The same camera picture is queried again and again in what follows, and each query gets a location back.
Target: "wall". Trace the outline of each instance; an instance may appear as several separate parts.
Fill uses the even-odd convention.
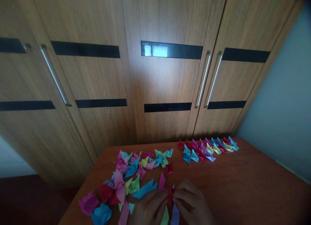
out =
[[[237,135],[311,182],[311,6],[304,6]]]
[[[36,172],[0,136],[0,178],[33,174]]]

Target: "dark floor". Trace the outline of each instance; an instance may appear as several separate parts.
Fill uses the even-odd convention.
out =
[[[0,223],[58,224],[79,188],[56,191],[38,175],[0,179]]]

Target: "hand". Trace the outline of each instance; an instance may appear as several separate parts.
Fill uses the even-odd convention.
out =
[[[181,200],[188,203],[192,209],[188,211]],[[189,180],[183,180],[176,188],[173,193],[173,202],[189,225],[216,224],[203,193]]]
[[[153,190],[137,201],[129,225],[159,225],[167,204],[167,196],[167,192]]]

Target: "table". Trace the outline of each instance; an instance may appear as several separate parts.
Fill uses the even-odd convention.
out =
[[[178,142],[107,147],[59,224],[93,224],[91,217],[81,212],[78,199],[92,190],[100,199],[98,184],[111,178],[116,166],[112,161],[117,160],[120,149],[127,153],[144,153],[154,152],[154,149],[164,152],[172,148],[173,155],[167,159],[169,163],[173,161],[174,173],[167,175],[161,165],[152,171],[146,169],[141,186],[153,178],[155,183],[158,182],[161,172],[166,178],[166,188],[188,178],[203,191],[217,224],[292,225],[305,221],[310,212],[310,185],[242,138],[233,140],[240,149],[233,153],[214,153],[217,159],[213,163],[201,160],[198,163],[192,160],[190,164],[186,163],[182,159],[182,151],[177,147]],[[132,203],[137,200],[130,195],[127,199]],[[109,224],[118,224],[118,205],[114,205],[112,211]],[[185,224],[182,217],[180,224]]]

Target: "wooden wardrobe door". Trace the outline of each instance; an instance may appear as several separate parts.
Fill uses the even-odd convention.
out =
[[[194,138],[232,133],[295,2],[227,0]]]
[[[123,0],[140,143],[186,136],[224,1]]]
[[[83,183],[93,163],[16,0],[0,23],[0,135],[48,184]]]
[[[122,0],[34,0],[100,155],[134,144]]]

